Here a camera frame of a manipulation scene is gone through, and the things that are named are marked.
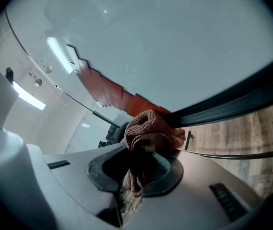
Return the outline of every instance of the fluorescent light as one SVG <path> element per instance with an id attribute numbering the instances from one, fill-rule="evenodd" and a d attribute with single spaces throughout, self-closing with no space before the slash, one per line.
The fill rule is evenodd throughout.
<path id="1" fill-rule="evenodd" d="M 72 68 L 70 62 L 68 61 L 68 59 L 66 58 L 63 50 L 59 46 L 59 43 L 56 40 L 56 38 L 54 38 L 54 37 L 48 37 L 47 38 L 47 43 L 49 44 L 50 48 L 52 49 L 52 51 L 54 52 L 54 54 L 56 55 L 56 57 L 59 59 L 59 61 L 61 62 L 61 64 L 65 68 L 65 70 L 69 74 L 72 73 L 73 68 Z"/>
<path id="2" fill-rule="evenodd" d="M 19 93 L 19 97 L 23 99 L 24 101 L 30 103 L 34 107 L 37 107 L 40 110 L 43 110 L 45 108 L 45 104 L 43 104 L 41 101 L 30 95 L 28 92 L 26 92 L 23 88 L 21 88 L 15 81 L 13 82 L 13 88 Z"/>
<path id="3" fill-rule="evenodd" d="M 90 125 L 87 125 L 85 123 L 82 123 L 82 127 L 89 128 Z"/>

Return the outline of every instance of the white wall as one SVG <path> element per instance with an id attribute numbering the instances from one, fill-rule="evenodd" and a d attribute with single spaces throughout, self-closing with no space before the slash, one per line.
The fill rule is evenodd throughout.
<path id="1" fill-rule="evenodd" d="M 82 123 L 88 124 L 90 127 L 82 127 Z M 92 113 L 86 113 L 73 134 L 66 153 L 98 148 L 99 141 L 107 141 L 105 138 L 110 126 L 111 124 L 103 121 Z"/>
<path id="2" fill-rule="evenodd" d="M 7 67 L 12 68 L 14 80 L 28 93 L 46 104 L 39 110 L 24 100 L 17 98 L 4 123 L 6 130 L 20 135 L 25 143 L 36 144 L 44 155 L 63 153 L 75 132 L 86 108 L 66 96 L 41 74 L 29 60 L 11 32 L 5 15 L 0 15 L 0 72 L 4 76 Z M 42 86 L 36 88 L 34 74 L 41 78 Z M 83 101 L 92 105 L 94 102 L 75 74 L 68 76 L 70 85 L 67 89 L 83 91 Z"/>
<path id="3" fill-rule="evenodd" d="M 82 117 L 87 112 L 83 106 L 62 94 L 62 103 L 54 103 L 36 138 L 36 145 L 44 155 L 64 153 Z"/>

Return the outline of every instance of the cloth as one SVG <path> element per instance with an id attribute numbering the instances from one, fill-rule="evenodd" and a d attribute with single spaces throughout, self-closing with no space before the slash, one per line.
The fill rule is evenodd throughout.
<path id="1" fill-rule="evenodd" d="M 180 148 L 185 141 L 185 131 L 169 127 L 157 112 L 147 110 L 128 124 L 124 138 L 127 148 L 132 152 L 132 161 L 123 180 L 123 187 L 139 197 L 142 188 L 148 183 L 146 168 L 150 160 L 146 159 L 146 153 Z"/>

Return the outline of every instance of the wooden floor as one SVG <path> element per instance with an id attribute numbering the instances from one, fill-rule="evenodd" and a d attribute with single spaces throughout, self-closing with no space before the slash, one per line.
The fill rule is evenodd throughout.
<path id="1" fill-rule="evenodd" d="M 188 150 L 208 154 L 254 154 L 273 151 L 273 106 L 246 116 L 184 128 L 194 138 Z M 262 198 L 273 193 L 273 158 L 215 162 L 246 182 Z"/>

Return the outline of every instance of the stair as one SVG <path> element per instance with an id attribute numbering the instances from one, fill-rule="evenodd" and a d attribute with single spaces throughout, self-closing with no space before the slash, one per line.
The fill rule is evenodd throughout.
<path id="1" fill-rule="evenodd" d="M 79 59 L 73 47 L 67 46 L 67 49 L 72 59 L 79 60 L 74 63 L 78 70 L 78 78 L 91 97 L 103 107 L 113 106 L 132 117 L 146 110 L 155 110 L 160 115 L 169 113 L 166 109 L 150 103 L 138 94 L 132 95 L 124 91 L 121 86 L 102 76 L 99 71 L 91 69 L 86 60 Z"/>

